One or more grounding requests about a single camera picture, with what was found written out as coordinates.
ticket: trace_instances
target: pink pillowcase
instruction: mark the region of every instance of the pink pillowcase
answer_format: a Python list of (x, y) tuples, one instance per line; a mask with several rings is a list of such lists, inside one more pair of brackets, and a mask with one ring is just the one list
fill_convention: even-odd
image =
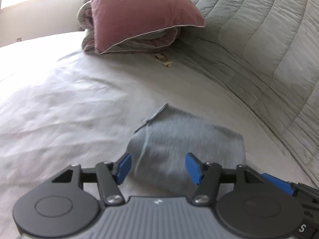
[[(191, 0), (91, 0), (91, 9), (98, 54), (158, 51), (178, 37), (179, 27), (206, 26)], [(159, 30), (165, 35), (137, 38)]]

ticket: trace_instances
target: gray quilted comforter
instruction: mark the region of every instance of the gray quilted comforter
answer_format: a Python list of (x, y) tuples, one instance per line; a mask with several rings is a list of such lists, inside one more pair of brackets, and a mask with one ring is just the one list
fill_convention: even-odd
[(319, 0), (192, 1), (207, 27), (173, 48), (242, 99), (319, 186)]

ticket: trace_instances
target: folded blanket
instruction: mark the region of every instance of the folded blanket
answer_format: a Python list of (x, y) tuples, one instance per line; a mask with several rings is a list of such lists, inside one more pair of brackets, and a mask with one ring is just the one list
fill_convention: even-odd
[[(191, 196), (196, 190), (185, 168), (191, 152), (203, 162), (216, 162), (223, 168), (244, 164), (243, 137), (205, 119), (164, 105), (136, 130), (127, 152), (132, 156), (131, 175), (174, 196)], [(232, 190), (221, 186), (219, 196)]]

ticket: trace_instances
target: wrinkled sheet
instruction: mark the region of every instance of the wrinkled sheet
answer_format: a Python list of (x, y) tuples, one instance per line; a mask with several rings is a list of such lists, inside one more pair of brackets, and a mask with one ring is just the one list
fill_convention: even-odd
[(189, 28), (197, 37), (180, 37), (181, 50), (245, 102), (319, 186), (319, 0), (192, 1), (207, 27)]
[[(85, 55), (83, 32), (0, 48), (0, 238), (18, 235), (11, 211), (24, 193), (69, 164), (93, 167), (121, 156), (136, 128), (164, 103), (243, 135), (258, 172), (313, 186), (285, 146), (237, 96), (167, 51)], [(168, 195), (128, 178), (124, 195)], [(94, 186), (85, 190), (96, 193)]]

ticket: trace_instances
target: mattress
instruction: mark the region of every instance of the mattress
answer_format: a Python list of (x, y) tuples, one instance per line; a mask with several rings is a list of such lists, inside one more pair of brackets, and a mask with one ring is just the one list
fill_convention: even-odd
[[(134, 130), (164, 103), (243, 135), (248, 165), (313, 186), (286, 147), (235, 94), (168, 49), (166, 68), (151, 54), (86, 55), (83, 32), (0, 48), (0, 238), (16, 238), (14, 202), (58, 170), (121, 156)], [(169, 195), (128, 178), (129, 195)], [(94, 186), (85, 190), (96, 194)]]

